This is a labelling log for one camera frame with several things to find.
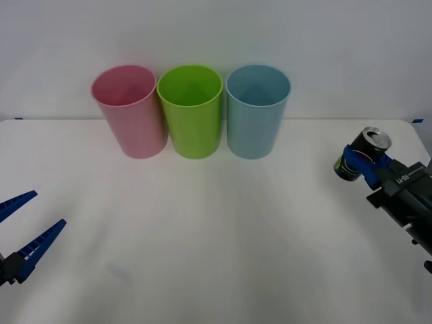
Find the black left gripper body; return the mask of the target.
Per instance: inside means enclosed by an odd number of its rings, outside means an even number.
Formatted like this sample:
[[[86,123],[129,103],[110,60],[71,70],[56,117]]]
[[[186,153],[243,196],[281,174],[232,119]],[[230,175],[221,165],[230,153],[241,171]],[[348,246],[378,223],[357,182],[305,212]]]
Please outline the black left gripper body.
[[[17,272],[17,254],[13,252],[8,257],[1,255],[1,283],[0,286],[9,282],[13,284]]]

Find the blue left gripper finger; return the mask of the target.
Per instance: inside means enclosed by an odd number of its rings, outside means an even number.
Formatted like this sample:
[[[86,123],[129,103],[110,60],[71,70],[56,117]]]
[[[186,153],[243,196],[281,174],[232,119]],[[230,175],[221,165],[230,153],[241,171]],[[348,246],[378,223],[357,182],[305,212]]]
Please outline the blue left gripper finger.
[[[20,257],[20,265],[18,266],[18,272],[13,278],[19,284],[22,284],[28,279],[30,274],[34,271],[36,264],[46,253],[66,224],[67,222],[65,219],[60,219],[55,225],[51,226],[40,236],[17,251],[16,254]]]
[[[27,202],[37,196],[35,190],[26,192],[19,196],[13,197],[9,200],[0,203],[0,222],[6,220],[10,215],[15,213],[19,208],[24,206]]]

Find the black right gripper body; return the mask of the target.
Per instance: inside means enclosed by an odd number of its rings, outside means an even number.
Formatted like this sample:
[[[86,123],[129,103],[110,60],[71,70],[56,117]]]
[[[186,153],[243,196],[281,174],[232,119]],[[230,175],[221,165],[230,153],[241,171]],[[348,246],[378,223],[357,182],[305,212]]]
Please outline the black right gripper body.
[[[402,227],[431,231],[431,176],[417,162],[410,167],[393,159],[373,171],[374,193],[367,200],[386,211]]]

